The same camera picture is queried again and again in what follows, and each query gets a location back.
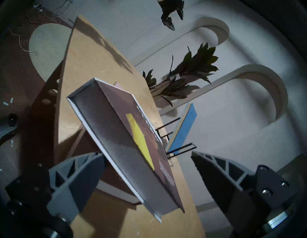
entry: plywood sheet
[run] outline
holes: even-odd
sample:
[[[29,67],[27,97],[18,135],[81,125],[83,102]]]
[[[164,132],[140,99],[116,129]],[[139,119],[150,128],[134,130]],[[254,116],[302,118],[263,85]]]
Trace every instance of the plywood sheet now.
[[[55,162],[65,159],[81,122],[66,97],[92,78],[116,81],[136,97],[155,128],[162,120],[147,84],[120,52],[83,17],[77,17],[66,49],[59,83],[55,119]],[[94,192],[71,227],[74,237],[205,237],[195,204],[176,158],[172,173],[186,213],[177,209],[159,223],[143,205],[132,206]]]

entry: dark brown surface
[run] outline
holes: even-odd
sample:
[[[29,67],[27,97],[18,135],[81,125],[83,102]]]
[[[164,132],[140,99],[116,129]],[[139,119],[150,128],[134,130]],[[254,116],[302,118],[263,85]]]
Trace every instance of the dark brown surface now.
[[[25,50],[28,50],[31,34],[39,26],[29,24],[25,18],[25,15],[32,14],[34,15],[30,17],[30,22],[39,23],[35,17],[38,12],[26,9],[10,25],[12,33],[20,35],[20,44]],[[38,18],[41,24],[53,23],[42,13],[39,13]],[[63,21],[61,24],[71,28]],[[27,164],[40,162],[50,166],[48,155],[52,155],[53,144],[50,144],[49,140],[42,139],[48,131],[37,123],[34,125],[27,123],[31,105],[44,84],[31,62],[29,53],[20,48],[18,36],[13,36],[7,30],[0,39],[0,118],[16,113],[20,127],[12,138],[13,147],[11,139],[0,145],[1,190],[4,190]]]

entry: blue book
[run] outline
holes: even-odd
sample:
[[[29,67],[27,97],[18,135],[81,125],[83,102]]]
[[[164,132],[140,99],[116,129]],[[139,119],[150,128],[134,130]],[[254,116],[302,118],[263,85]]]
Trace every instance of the blue book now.
[[[185,107],[185,110],[180,117],[180,120],[177,123],[171,138],[169,139],[169,142],[165,149],[166,152],[175,150],[183,146],[183,143],[190,132],[190,129],[195,121],[196,116],[197,113],[195,111],[193,103],[187,103],[187,106]],[[180,151],[175,151],[173,152],[173,154],[178,154],[179,152]]]

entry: bolt head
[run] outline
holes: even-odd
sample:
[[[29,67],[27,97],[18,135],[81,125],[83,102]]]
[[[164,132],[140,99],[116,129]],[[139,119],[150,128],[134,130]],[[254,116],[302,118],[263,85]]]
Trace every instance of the bolt head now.
[[[261,191],[261,193],[262,193],[263,195],[268,196],[268,197],[271,197],[271,196],[273,195],[272,191],[269,190],[269,189],[263,189],[263,190]]]
[[[289,184],[287,182],[282,182],[281,183],[281,186],[284,187],[284,188],[288,188],[289,187]]]

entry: metal rod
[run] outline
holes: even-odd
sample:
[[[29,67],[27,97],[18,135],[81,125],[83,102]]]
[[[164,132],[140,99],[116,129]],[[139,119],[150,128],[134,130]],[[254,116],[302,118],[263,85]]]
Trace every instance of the metal rod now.
[[[175,156],[177,156],[177,155],[183,154],[183,153],[185,153],[185,152],[188,152],[188,151],[193,150],[193,149],[196,149],[196,148],[197,148],[197,146],[194,146],[194,147],[191,148],[191,149],[188,149],[188,150],[185,150],[185,151],[183,151],[183,152],[180,152],[179,154],[174,154],[174,155],[172,155],[172,156],[170,156],[170,157],[167,157],[167,158],[168,158],[168,159],[171,159],[171,158],[173,158],[173,157],[175,157]]]
[[[173,152],[175,152],[175,151],[181,150],[181,149],[183,149],[183,148],[185,148],[185,147],[188,147],[188,146],[191,146],[191,145],[194,145],[194,144],[193,144],[193,143],[190,143],[190,144],[187,144],[187,145],[185,145],[185,146],[181,146],[181,147],[179,147],[179,148],[177,148],[177,149],[175,149],[175,150],[172,150],[172,151],[167,152],[166,154],[173,153]]]
[[[158,136],[161,138],[159,131],[158,131],[158,130],[156,130],[156,132],[157,132]]]
[[[168,133],[168,134],[162,136],[161,138],[166,137],[166,136],[168,136],[168,135],[170,135],[170,134],[172,134],[172,133],[173,133],[173,131],[172,131],[171,133]]]
[[[157,128],[156,129],[156,131],[158,131],[159,129],[161,129],[161,128],[163,128],[163,127],[166,127],[167,125],[169,125],[169,124],[172,124],[173,122],[175,122],[175,121],[178,121],[180,119],[180,117],[178,117],[177,119],[175,119],[175,120],[172,120],[171,122],[169,122],[169,123],[166,123],[165,125],[163,125],[163,126],[161,126],[161,127],[159,127],[159,128]]]

